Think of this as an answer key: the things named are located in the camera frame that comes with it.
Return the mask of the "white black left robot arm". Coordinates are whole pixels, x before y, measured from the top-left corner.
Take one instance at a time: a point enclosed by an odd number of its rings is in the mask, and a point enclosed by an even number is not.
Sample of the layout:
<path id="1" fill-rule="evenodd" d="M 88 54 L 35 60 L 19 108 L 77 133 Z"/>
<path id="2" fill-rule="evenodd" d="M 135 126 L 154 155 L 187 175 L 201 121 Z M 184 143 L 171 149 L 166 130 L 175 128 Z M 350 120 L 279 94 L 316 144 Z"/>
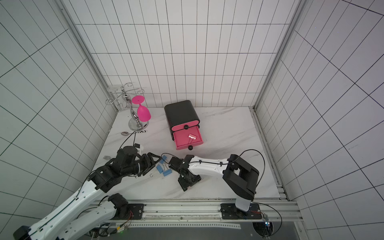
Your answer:
<path id="1" fill-rule="evenodd" d="M 82 212 L 119 185 L 124 177 L 141 177 L 152 170 L 163 158 L 126 146 L 117 156 L 92 171 L 82 186 L 49 215 L 32 226 L 21 226 L 14 233 L 15 240 L 69 240 L 87 233 L 97 225 L 113 218 L 133 219 L 132 205 L 121 195 L 110 195 L 107 201 L 83 215 Z"/>

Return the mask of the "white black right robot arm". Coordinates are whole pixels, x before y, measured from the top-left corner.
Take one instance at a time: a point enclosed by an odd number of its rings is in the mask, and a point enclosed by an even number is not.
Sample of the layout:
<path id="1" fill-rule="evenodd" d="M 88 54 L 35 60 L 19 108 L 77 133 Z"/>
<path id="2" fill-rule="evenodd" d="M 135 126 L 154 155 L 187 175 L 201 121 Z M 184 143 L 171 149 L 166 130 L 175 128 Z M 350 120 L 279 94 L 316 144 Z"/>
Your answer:
<path id="1" fill-rule="evenodd" d="M 204 159 L 187 155 L 184 159 L 172 157 L 169 167 L 179 173 L 178 182 L 183 191 L 197 184 L 201 176 L 219 177 L 237 195 L 235 207 L 247 212 L 255 198 L 260 172 L 241 156 L 231 155 L 228 159 Z"/>

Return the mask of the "pink top drawer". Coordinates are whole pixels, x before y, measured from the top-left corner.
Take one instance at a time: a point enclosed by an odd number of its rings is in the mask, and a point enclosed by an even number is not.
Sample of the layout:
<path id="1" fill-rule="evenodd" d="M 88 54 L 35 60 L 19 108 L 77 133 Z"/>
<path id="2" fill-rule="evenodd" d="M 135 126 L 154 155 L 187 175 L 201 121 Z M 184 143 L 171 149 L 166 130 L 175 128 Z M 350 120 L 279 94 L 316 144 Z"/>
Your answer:
<path id="1" fill-rule="evenodd" d="M 198 121 L 198 120 L 194 120 L 194 121 L 187 122 L 187 123 L 181 123 L 179 125 L 175 125 L 175 126 L 171 127 L 171 131 L 176 132 L 176 131 L 180 131 L 180 130 L 187 130 L 187 129 L 192 128 L 194 126 L 198 126 L 199 123 L 200 123 L 200 121 Z"/>

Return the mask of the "pink drawer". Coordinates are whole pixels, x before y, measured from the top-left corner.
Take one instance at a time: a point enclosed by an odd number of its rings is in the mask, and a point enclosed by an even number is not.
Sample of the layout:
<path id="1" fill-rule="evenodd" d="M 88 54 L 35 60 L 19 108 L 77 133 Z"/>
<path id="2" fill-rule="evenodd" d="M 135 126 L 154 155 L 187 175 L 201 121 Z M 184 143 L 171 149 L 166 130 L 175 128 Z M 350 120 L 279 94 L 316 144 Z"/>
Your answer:
<path id="1" fill-rule="evenodd" d="M 196 140 L 189 138 L 189 134 L 197 136 Z M 176 144 L 177 150 L 189 149 L 192 150 L 195 146 L 202 145 L 204 143 L 203 138 L 200 133 L 200 128 L 194 126 L 187 130 L 180 130 L 173 133 L 174 142 Z"/>
<path id="2" fill-rule="evenodd" d="M 180 130 L 187 130 L 187 129 L 192 128 L 194 126 L 198 126 L 199 123 L 200 123 L 200 121 L 198 121 L 198 120 L 194 120 L 194 121 L 187 122 L 187 123 L 181 123 L 179 125 L 175 125 L 175 126 L 171 127 L 171 131 L 176 132 L 176 131 L 180 131 Z"/>

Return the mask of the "pink binder clip lone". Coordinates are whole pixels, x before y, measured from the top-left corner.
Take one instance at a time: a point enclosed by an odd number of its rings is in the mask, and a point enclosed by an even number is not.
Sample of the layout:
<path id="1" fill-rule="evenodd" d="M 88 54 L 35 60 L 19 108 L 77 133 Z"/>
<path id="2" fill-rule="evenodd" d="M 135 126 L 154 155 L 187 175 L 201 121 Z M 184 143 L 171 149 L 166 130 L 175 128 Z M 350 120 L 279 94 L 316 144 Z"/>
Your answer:
<path id="1" fill-rule="evenodd" d="M 196 140 L 197 139 L 197 136 L 193 135 L 193 134 L 189 134 L 189 138 L 192 139 L 192 140 Z"/>

